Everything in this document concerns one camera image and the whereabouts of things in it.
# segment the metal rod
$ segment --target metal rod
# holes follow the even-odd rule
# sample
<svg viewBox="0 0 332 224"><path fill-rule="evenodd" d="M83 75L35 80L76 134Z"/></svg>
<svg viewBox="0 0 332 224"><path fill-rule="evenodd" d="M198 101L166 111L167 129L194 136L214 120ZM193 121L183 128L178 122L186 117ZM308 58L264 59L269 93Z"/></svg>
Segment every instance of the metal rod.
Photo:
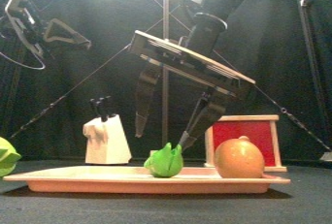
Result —
<svg viewBox="0 0 332 224"><path fill-rule="evenodd" d="M169 39L170 3L163 0L163 39ZM169 70L162 69L162 146L169 142Z"/></svg>
<svg viewBox="0 0 332 224"><path fill-rule="evenodd" d="M326 113L326 106L325 106L325 96L321 86L321 80L318 75L318 68L317 68L317 59L314 54L314 46L312 41L312 27L310 27L310 21L309 21L309 13L306 6L301 5L301 0L297 0L298 3L298 13L301 18L301 24L304 29L304 36L305 36L305 42L306 42L306 51L308 51L308 57L309 57L309 63L310 63L310 75L312 75L312 82L313 82L313 88L314 88L314 96L318 106L318 112L321 116L322 121L322 128L325 130L326 140L330 138L330 127L329 127L329 121L328 121L328 113Z"/></svg>

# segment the table surface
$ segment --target table surface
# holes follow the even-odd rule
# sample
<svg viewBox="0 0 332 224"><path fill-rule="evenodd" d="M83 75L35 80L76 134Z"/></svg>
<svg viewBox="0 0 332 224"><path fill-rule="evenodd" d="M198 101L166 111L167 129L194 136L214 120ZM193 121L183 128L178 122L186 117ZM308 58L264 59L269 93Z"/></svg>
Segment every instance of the table surface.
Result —
<svg viewBox="0 0 332 224"><path fill-rule="evenodd" d="M21 161L13 173L84 165ZM32 192L0 180L0 223L330 223L332 170L286 166L264 194L147 195Z"/></svg>

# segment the cable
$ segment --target cable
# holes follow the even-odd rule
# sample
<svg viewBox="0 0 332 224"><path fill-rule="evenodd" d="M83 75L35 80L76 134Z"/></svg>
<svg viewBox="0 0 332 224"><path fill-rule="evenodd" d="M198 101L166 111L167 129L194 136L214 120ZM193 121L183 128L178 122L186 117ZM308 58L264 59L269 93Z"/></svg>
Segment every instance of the cable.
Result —
<svg viewBox="0 0 332 224"><path fill-rule="evenodd" d="M217 56L219 56L223 61L226 61L227 65L231 67L234 71L238 72L238 70L234 68L234 66L229 63L229 61L214 51ZM300 121L300 119L284 108L281 107L277 102L272 99L272 97L268 95L268 93L258 87L257 84L254 84L256 89L261 92L261 94L268 98L268 100L277 106L280 112L286 115L289 120L302 129L306 131L306 133L310 135L310 137L324 146L324 148L328 151L332 151L332 148L324 143L324 141L317 137L317 135L308 129L304 122Z"/></svg>
<svg viewBox="0 0 332 224"><path fill-rule="evenodd" d="M44 115L45 115L45 113L47 113L47 111L49 110L49 109L52 109L56 105L57 105L57 103L67 97L67 95L86 82L86 80L88 80L91 77L92 77L92 75L106 66L106 64L118 56L118 54L124 50L124 49L127 49L127 47L130 46L130 44L122 49L122 50L119 50L108 59L107 59L107 61L99 66L99 68L80 81L80 82L77 82L75 85L73 85L73 87L64 93L64 95L53 102L53 103L51 103L49 104L49 106L39 113L39 114L36 114L29 120L28 120L28 122L20 127L20 129L19 129L19 131L16 131L15 133L13 133L13 135L9 137L9 140L11 139L13 139L15 138L15 136L21 132L21 131L24 131L25 129L27 129L27 127L32 124L32 123L35 123Z"/></svg>
<svg viewBox="0 0 332 224"><path fill-rule="evenodd" d="M7 56L1 51L0 51L0 55L12 63L17 64L19 66L23 66L24 68L27 69L31 69L31 70L44 70L45 69L45 64L43 63L43 61L40 60L40 58L37 57L37 55L35 53L32 53L37 62L40 63L40 67L32 67L32 66L28 66L28 65L24 65L21 63L19 63L15 59L12 59L9 56Z"/></svg>

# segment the black backdrop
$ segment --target black backdrop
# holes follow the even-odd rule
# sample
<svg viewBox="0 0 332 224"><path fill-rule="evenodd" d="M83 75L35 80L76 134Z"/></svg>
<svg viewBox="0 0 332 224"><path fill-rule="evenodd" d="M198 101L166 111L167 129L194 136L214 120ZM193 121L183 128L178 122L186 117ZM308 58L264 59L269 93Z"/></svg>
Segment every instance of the black backdrop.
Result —
<svg viewBox="0 0 332 224"><path fill-rule="evenodd" d="M138 139L134 96L144 62L124 49L135 30L148 30L151 35L162 38L160 5L162 0L57 0L45 17L55 16L64 21L92 41L92 48L88 51L57 49L56 59L45 59L43 71L17 68L0 58L3 137L9 138L37 113L65 96L11 139L24 158L84 157L87 141L81 128L94 118L88 101L106 95L115 99L134 158L146 158L151 149L160 148L160 83L155 89L144 135ZM170 39L174 40L187 35L185 26L189 27L178 5L179 0L170 0L174 15L170 16ZM277 104L294 114L329 145L320 106L325 106L330 119L330 12L330 0L313 0L309 14L322 100L316 98L297 0L245 0L227 19L227 32L221 34L215 45L219 56L214 54L215 60L257 81ZM15 58L24 55L16 39L1 39L0 48ZM31 54L23 58L28 63ZM170 74L169 140L174 144L186 128L201 90L199 85ZM252 101L230 105L227 114L280 115L277 136L282 159L314 160L325 151L262 93L258 92ZM186 158L203 157L201 137L186 151Z"/></svg>

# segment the white plate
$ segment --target white plate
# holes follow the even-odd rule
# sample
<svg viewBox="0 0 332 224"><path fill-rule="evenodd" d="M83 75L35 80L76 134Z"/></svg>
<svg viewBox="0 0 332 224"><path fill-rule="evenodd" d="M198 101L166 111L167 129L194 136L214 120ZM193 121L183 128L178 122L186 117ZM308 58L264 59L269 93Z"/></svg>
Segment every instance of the white plate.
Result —
<svg viewBox="0 0 332 224"><path fill-rule="evenodd" d="M4 176L8 181L25 181L37 192L222 194L265 193L272 183L290 179L221 178L214 168L183 167L170 178L155 178L143 167L76 166Z"/></svg>

